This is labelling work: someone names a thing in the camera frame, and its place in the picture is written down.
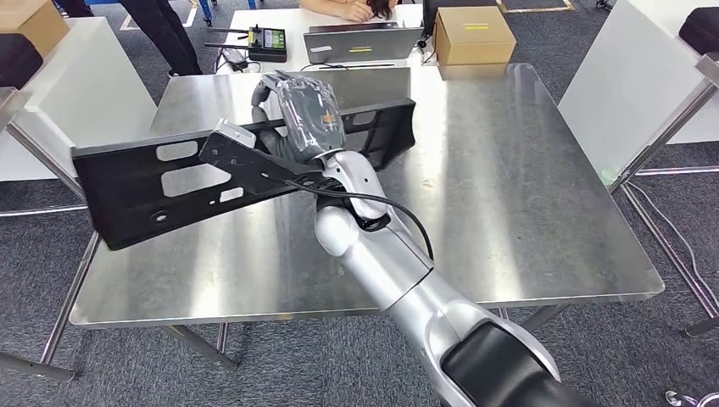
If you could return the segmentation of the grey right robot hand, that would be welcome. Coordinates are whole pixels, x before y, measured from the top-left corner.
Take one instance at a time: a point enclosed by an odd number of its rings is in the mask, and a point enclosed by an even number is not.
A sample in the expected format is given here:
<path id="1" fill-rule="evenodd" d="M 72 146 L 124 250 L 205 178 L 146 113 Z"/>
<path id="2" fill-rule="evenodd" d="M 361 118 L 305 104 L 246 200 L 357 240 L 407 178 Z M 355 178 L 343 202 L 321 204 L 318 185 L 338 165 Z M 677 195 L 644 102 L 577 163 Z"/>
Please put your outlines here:
<path id="1" fill-rule="evenodd" d="M 261 104 L 275 93 L 287 134 L 274 129 L 259 139 L 276 157 L 308 164 L 328 153 L 344 149 L 346 132 L 332 87 L 305 75 L 275 70 L 262 75 L 251 99 L 253 120 L 267 120 Z"/>

